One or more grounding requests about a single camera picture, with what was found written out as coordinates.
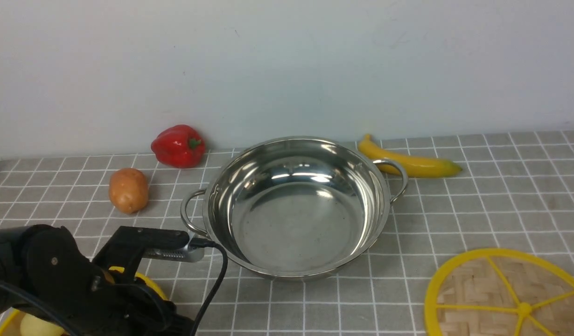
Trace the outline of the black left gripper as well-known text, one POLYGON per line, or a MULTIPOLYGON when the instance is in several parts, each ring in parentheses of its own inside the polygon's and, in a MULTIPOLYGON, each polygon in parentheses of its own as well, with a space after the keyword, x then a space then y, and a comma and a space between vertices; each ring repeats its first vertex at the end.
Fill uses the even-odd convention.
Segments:
POLYGON ((84 256, 65 227, 0 229, 0 315, 14 308, 78 336, 191 336, 195 321, 180 315, 135 273, 103 269, 84 256))

